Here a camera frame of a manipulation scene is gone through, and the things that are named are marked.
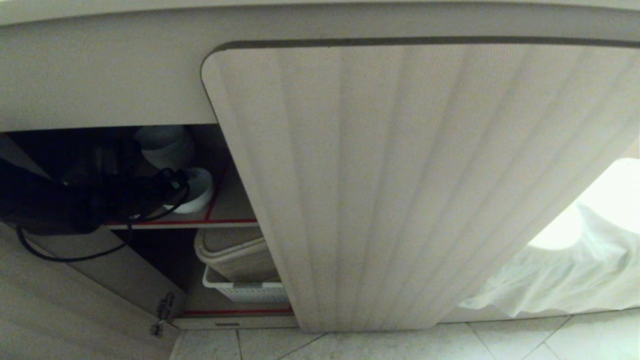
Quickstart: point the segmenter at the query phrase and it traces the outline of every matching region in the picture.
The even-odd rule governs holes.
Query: black cable
[[[28,252],[32,253],[33,255],[37,256],[40,259],[43,259],[43,260],[46,260],[46,261],[52,261],[54,263],[75,263],[75,262],[78,262],[78,261],[87,261],[87,260],[92,260],[92,259],[95,259],[95,258],[101,258],[102,256],[114,253],[114,252],[124,248],[128,244],[130,244],[131,241],[133,240],[133,228],[131,227],[131,224],[127,224],[127,230],[129,231],[128,232],[129,235],[128,235],[127,241],[125,241],[122,244],[114,247],[113,249],[109,249],[107,251],[99,252],[97,254],[93,254],[93,255],[89,255],[89,256],[81,256],[80,258],[54,258],[52,256],[48,256],[48,255],[42,254],[41,252],[39,252],[36,249],[34,249],[31,246],[31,244],[29,244],[27,239],[24,237],[24,233],[22,232],[22,227],[21,226],[16,226],[15,227],[15,233],[18,235],[18,240],[20,240],[20,243],[22,244],[22,246],[25,249],[27,249]]]
[[[173,205],[173,207],[167,211],[165,211],[164,213],[161,213],[160,215],[156,215],[154,217],[139,217],[135,220],[129,220],[132,224],[137,224],[140,222],[149,222],[149,221],[155,221],[158,220],[160,218],[163,218],[167,215],[169,215],[170,213],[173,213],[177,208],[179,208],[182,204],[184,204],[187,201],[187,197],[189,196],[189,191],[191,190],[191,188],[189,187],[189,183],[185,183],[184,184],[184,195],[182,196],[182,198],[180,199],[180,201],[178,201],[178,203],[176,203],[176,205]]]

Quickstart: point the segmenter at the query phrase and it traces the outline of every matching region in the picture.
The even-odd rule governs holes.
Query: cabinet door
[[[178,335],[165,325],[161,338],[151,336],[154,315],[70,266],[32,256],[5,224],[0,316],[3,359],[168,359]]]
[[[639,51],[554,41],[268,43],[206,59],[303,329],[436,324],[637,137]]]

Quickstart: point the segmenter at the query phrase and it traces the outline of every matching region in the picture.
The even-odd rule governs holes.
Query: floor tile
[[[422,331],[331,333],[283,360],[493,360],[465,323]]]
[[[638,360],[640,308],[576,315],[547,345],[562,360]]]
[[[533,350],[531,354],[524,358],[524,360],[560,360],[558,357],[549,349],[546,344],[542,344]]]
[[[299,329],[248,329],[238,333],[243,360],[277,360],[323,335]]]
[[[176,341],[171,360],[240,360],[235,330],[186,330]]]
[[[555,318],[469,323],[497,360],[520,360],[568,319]]]

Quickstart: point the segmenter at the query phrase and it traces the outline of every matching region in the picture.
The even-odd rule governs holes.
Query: metal hinge
[[[160,300],[160,303],[158,303],[158,307],[156,309],[158,321],[151,325],[151,328],[149,329],[149,333],[151,333],[151,335],[157,338],[162,338],[164,325],[167,323],[167,320],[169,320],[174,300],[175,295],[173,293],[167,293],[164,298]]]

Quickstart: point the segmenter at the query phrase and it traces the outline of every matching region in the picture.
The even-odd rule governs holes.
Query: white sliding door
[[[238,48],[202,78],[310,331],[436,324],[638,137],[631,48]]]

